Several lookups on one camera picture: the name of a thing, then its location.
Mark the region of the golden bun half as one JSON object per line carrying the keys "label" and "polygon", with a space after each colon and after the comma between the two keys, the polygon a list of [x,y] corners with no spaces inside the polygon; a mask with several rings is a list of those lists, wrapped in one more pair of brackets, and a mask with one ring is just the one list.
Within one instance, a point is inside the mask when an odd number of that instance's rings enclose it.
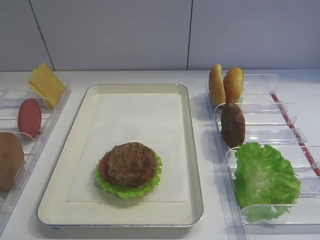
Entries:
{"label": "golden bun half", "polygon": [[210,98],[216,105],[226,102],[226,93],[223,83],[223,68],[220,64],[215,64],[209,73],[208,91]]}
{"label": "golden bun half", "polygon": [[226,102],[237,103],[244,86],[244,71],[239,67],[231,68],[223,79]]}

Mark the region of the green lettuce leaf on tray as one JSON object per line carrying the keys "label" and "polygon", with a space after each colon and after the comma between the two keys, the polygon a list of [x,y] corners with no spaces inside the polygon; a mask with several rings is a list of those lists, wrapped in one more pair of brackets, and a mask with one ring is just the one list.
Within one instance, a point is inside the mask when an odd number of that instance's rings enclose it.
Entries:
{"label": "green lettuce leaf on tray", "polygon": [[153,189],[160,183],[161,181],[161,173],[162,173],[162,159],[161,157],[153,151],[156,157],[157,161],[157,169],[156,174],[154,178],[146,183],[145,185],[138,186],[138,187],[124,187],[124,186],[118,186],[115,184],[112,184],[110,182],[107,182],[103,175],[100,172],[100,165],[101,162],[105,160],[107,155],[109,154],[109,151],[106,151],[104,156],[98,161],[98,164],[96,165],[94,176],[97,185],[105,192],[110,193],[112,195],[118,196],[121,199],[129,200],[133,198],[143,197],[150,192],[153,191]]}

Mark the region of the red tomato slice on tray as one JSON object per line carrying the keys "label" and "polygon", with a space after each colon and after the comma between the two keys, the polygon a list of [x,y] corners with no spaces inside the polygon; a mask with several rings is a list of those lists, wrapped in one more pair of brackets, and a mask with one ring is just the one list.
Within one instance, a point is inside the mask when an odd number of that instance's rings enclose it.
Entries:
{"label": "red tomato slice on tray", "polygon": [[99,162],[99,173],[106,182],[109,181],[109,159],[110,153],[107,152]]}

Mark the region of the yellow cheese slices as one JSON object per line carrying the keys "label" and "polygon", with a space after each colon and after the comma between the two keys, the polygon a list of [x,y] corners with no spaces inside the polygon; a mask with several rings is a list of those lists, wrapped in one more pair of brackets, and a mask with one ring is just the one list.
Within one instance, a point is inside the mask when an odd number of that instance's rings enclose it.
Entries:
{"label": "yellow cheese slices", "polygon": [[46,107],[51,110],[55,108],[66,88],[46,63],[32,71],[28,87],[42,97]]}

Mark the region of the cream metal baking tray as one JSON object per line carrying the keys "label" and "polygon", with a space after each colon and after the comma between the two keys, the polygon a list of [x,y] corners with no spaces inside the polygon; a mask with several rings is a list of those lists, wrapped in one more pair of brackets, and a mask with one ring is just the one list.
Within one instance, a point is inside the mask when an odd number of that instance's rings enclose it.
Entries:
{"label": "cream metal baking tray", "polygon": [[[160,157],[159,184],[122,199],[95,171],[114,146],[139,142]],[[96,84],[78,109],[37,209],[50,227],[189,228],[203,198],[188,89],[175,83]]]}

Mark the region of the red white striped strip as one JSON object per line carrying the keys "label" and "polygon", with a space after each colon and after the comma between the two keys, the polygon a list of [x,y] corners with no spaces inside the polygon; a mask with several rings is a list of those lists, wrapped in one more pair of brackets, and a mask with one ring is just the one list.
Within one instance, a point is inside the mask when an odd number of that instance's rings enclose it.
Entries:
{"label": "red white striped strip", "polygon": [[295,138],[297,140],[299,140],[298,144],[300,146],[300,149],[304,153],[304,155],[305,155],[306,159],[308,160],[314,173],[319,177],[320,176],[320,168],[317,166],[317,163],[316,163],[315,159],[313,158],[311,152],[309,151],[308,147],[306,146],[306,144],[304,142],[302,142],[302,138],[303,138],[302,134],[298,131],[297,128],[295,128],[294,123],[290,120],[290,117],[289,117],[287,111],[285,110],[285,106],[278,99],[277,95],[275,93],[271,93],[270,95],[271,95],[273,101],[276,102],[277,104],[279,104],[278,108],[280,109],[281,114],[282,114],[286,124],[288,125],[288,127],[290,129],[292,129],[292,131],[295,135]]}

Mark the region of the white parchment paper sheet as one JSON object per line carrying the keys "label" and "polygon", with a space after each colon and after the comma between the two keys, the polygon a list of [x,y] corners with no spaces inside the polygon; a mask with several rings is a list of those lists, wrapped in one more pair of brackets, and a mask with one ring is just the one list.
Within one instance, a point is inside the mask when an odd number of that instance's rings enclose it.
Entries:
{"label": "white parchment paper sheet", "polygon": [[139,142],[162,160],[160,183],[143,202],[186,202],[188,168],[182,99],[177,93],[98,94],[93,115],[83,124],[79,163],[69,202],[101,202],[110,195],[96,182],[98,161],[114,146]]}

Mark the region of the clear acrylic rack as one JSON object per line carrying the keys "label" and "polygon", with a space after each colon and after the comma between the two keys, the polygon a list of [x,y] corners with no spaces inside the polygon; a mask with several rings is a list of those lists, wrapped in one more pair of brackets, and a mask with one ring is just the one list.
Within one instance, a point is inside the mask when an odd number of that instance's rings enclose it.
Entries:
{"label": "clear acrylic rack", "polygon": [[[238,106],[245,119],[245,141],[258,142],[261,146],[270,145],[291,162],[296,177],[301,182],[300,197],[289,212],[279,218],[261,219],[255,222],[247,219],[246,212],[238,205],[234,193],[237,149],[228,147],[221,136],[222,106],[212,101],[208,89],[204,91],[209,128],[214,137],[213,146],[216,150],[212,158],[213,166],[222,185],[220,200],[227,237],[230,240],[280,240],[290,235],[303,238],[309,234],[320,233],[320,176],[317,176],[311,168],[299,146],[299,140],[288,127],[279,109],[280,104],[274,102],[271,97],[272,93],[278,97],[278,84],[279,77],[275,74],[246,74]],[[302,134],[302,142],[320,168],[320,147],[310,145],[296,125],[301,107],[296,103],[285,103],[281,100],[280,102],[284,105],[295,128]]]}
{"label": "clear acrylic rack", "polygon": [[[0,91],[0,131],[14,134],[20,140],[24,153],[24,164],[14,179],[12,189],[7,193],[0,193],[0,225],[2,227],[4,227],[10,219],[71,92],[71,86],[67,82],[55,108],[48,109],[45,105],[45,99],[33,91],[9,89]],[[35,99],[41,110],[40,130],[35,138],[19,132],[18,128],[20,106],[28,99]]]}

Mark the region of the red tomato slice in rack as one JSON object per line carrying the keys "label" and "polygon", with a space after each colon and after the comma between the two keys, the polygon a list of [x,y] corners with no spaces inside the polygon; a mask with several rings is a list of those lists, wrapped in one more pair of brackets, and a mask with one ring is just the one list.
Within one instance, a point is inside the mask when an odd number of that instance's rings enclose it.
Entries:
{"label": "red tomato slice in rack", "polygon": [[41,128],[42,112],[35,98],[25,100],[18,112],[17,125],[21,135],[28,140],[34,139]]}

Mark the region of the clear acrylic rack right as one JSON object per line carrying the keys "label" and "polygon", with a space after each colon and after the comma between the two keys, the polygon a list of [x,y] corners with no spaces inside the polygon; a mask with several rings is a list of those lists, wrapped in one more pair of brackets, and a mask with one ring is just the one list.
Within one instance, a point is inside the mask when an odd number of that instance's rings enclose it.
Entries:
{"label": "clear acrylic rack right", "polygon": [[[228,147],[221,136],[222,106],[212,101],[208,89],[204,91],[209,128],[214,137],[213,146],[216,150],[212,158],[213,166],[222,185],[220,200],[227,237],[230,240],[280,240],[290,235],[303,238],[309,234],[320,233],[320,176],[317,176],[311,168],[299,146],[299,140],[288,127],[279,109],[280,104],[274,102],[271,97],[272,93],[278,97],[278,84],[279,77],[275,74],[246,74],[238,106],[245,119],[245,141],[258,142],[261,146],[270,145],[291,162],[296,177],[301,182],[300,197],[289,212],[279,218],[261,219],[255,222],[247,219],[246,212],[238,205],[234,193],[237,149]],[[320,147],[310,145],[296,125],[301,107],[296,103],[285,103],[281,100],[280,102],[284,105],[295,128],[302,134],[302,142],[320,168]]]}

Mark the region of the golden bun half right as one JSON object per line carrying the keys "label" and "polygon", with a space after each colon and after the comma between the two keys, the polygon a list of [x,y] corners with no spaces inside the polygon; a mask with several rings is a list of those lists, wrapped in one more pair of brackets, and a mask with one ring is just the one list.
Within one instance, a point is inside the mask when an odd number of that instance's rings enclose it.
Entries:
{"label": "golden bun half right", "polygon": [[244,71],[239,67],[231,68],[223,79],[226,102],[237,103],[244,86]]}

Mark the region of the brown meat patty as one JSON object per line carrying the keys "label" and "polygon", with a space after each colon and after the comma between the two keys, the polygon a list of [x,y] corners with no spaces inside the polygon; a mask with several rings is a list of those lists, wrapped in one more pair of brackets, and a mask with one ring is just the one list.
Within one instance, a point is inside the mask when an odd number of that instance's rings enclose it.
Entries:
{"label": "brown meat patty", "polygon": [[226,102],[221,113],[221,135],[229,148],[241,146],[245,141],[245,118],[241,108]]}
{"label": "brown meat patty", "polygon": [[140,187],[155,176],[158,162],[155,152],[139,142],[116,145],[107,154],[108,182],[121,187]]}

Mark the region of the golden bun half left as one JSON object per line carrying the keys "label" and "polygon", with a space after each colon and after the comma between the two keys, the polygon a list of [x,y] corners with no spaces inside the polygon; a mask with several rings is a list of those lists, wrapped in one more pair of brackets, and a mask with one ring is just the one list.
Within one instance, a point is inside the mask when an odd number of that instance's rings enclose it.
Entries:
{"label": "golden bun half left", "polygon": [[220,64],[215,64],[209,73],[208,91],[210,98],[216,105],[226,102],[226,93],[223,83],[223,68]]}

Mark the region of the brown bread bun in rack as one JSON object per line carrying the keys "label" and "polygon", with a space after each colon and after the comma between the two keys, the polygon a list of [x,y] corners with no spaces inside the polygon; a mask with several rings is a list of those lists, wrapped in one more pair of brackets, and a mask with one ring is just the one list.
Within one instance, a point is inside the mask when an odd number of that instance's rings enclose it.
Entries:
{"label": "brown bread bun in rack", "polygon": [[12,133],[0,133],[0,191],[11,190],[15,177],[25,161],[20,140]]}

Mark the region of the clear acrylic rack left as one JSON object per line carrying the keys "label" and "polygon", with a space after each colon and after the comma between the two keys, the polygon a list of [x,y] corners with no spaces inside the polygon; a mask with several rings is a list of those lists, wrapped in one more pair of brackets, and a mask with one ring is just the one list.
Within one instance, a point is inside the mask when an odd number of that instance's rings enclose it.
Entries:
{"label": "clear acrylic rack left", "polygon": [[[45,105],[45,99],[33,91],[9,89],[0,91],[0,131],[14,134],[20,140],[24,153],[24,164],[14,179],[12,189],[7,193],[0,193],[0,225],[2,227],[4,227],[10,219],[71,92],[71,86],[67,82],[55,108],[48,109]],[[20,106],[28,99],[35,99],[41,110],[40,130],[35,138],[19,132],[18,128]]]}

